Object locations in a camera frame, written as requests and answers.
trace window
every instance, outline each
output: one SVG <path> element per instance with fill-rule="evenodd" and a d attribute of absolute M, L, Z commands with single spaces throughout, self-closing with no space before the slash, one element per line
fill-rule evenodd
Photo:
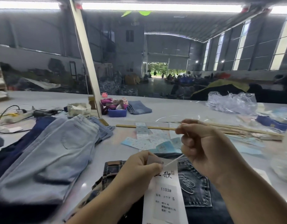
<path fill-rule="evenodd" d="M 234 65 L 233 65 L 233 71 L 237 71 L 238 70 L 241 54 L 242 54 L 242 51 L 243 51 L 243 47 L 244 47 L 244 43 L 245 43 L 245 40 L 246 40 L 247 33 L 249 31 L 250 23 L 251 23 L 251 20 L 247 20 L 244 23 L 244 25 L 243 25 L 241 36 L 240 36 L 240 40 L 239 40 L 239 45 L 238 45 L 238 48 L 237 48 L 237 53 L 236 53 L 236 57 L 235 57 Z"/>
<path fill-rule="evenodd" d="M 204 58 L 204 63 L 203 63 L 203 71 L 205 71 L 205 69 L 206 69 L 206 62 L 207 62 L 207 57 L 208 57 L 208 52 L 209 52 L 209 46 L 210 46 L 210 40 L 207 41 L 205 58 Z"/>
<path fill-rule="evenodd" d="M 218 61 L 219 61 L 219 56 L 220 56 L 221 47 L 222 47 L 222 43 L 223 43 L 223 38 L 224 38 L 224 37 L 225 37 L 225 33 L 222 33 L 222 34 L 220 35 L 220 38 L 219 38 L 219 43 L 218 43 L 218 48 L 217 48 L 216 59 L 215 59 L 215 64 L 214 64 L 213 71 L 216 71 L 216 70 L 217 70 Z"/>
<path fill-rule="evenodd" d="M 283 31 L 281 33 L 273 60 L 270 66 L 270 70 L 279 70 L 280 65 L 282 64 L 284 55 L 287 50 L 287 21 L 284 24 Z"/>
<path fill-rule="evenodd" d="M 134 30 L 126 30 L 126 42 L 134 42 Z"/>

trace plastic bag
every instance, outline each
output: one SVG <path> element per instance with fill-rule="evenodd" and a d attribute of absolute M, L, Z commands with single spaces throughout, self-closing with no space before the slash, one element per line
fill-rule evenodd
<path fill-rule="evenodd" d="M 227 96 L 222 96 L 219 92 L 214 91 L 208 94 L 206 106 L 226 113 L 256 115 L 258 104 L 253 93 L 230 93 Z"/>
<path fill-rule="evenodd" d="M 273 157 L 271 167 L 281 179 L 287 181 L 287 152 Z"/>

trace blue container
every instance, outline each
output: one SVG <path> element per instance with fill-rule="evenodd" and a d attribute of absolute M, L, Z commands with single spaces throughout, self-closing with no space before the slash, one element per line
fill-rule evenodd
<path fill-rule="evenodd" d="M 257 122 L 259 122 L 262 125 L 267 126 L 267 127 L 277 128 L 277 129 L 280 129 L 282 131 L 287 130 L 287 124 L 280 123 L 274 119 L 271 119 L 269 116 L 258 116 L 256 120 L 257 120 Z"/>
<path fill-rule="evenodd" d="M 127 109 L 119 109 L 119 110 L 108 109 L 108 116 L 109 117 L 126 117 Z"/>

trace person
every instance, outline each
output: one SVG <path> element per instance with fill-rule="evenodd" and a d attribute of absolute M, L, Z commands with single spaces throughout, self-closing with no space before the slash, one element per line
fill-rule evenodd
<path fill-rule="evenodd" d="M 242 158 L 219 130 L 186 119 L 175 130 L 182 136 L 182 152 L 199 173 L 209 178 L 221 193 L 235 224 L 287 224 L 287 203 Z M 112 183 L 76 213 L 67 224 L 117 223 L 145 193 L 162 165 L 145 165 L 142 151 L 130 156 Z"/>

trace dark blue jeans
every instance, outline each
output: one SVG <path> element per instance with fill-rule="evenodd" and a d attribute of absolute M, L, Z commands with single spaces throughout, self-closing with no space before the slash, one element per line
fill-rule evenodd
<path fill-rule="evenodd" d="M 175 159 L 180 156 L 179 153 L 156 155 L 166 159 Z M 102 178 L 94 184 L 92 192 L 82 200 L 71 216 L 103 191 L 112 182 L 124 163 L 125 161 L 105 163 Z M 218 190 L 185 157 L 178 161 L 178 175 L 189 224 L 234 224 Z M 118 223 L 142 224 L 143 206 L 144 197 L 136 202 Z"/>
<path fill-rule="evenodd" d="M 53 121 L 55 117 L 47 116 L 36 120 L 36 124 L 31 131 L 24 135 L 17 142 L 3 148 L 0 151 L 0 177 L 18 159 L 24 149 L 26 149 L 41 132 Z"/>

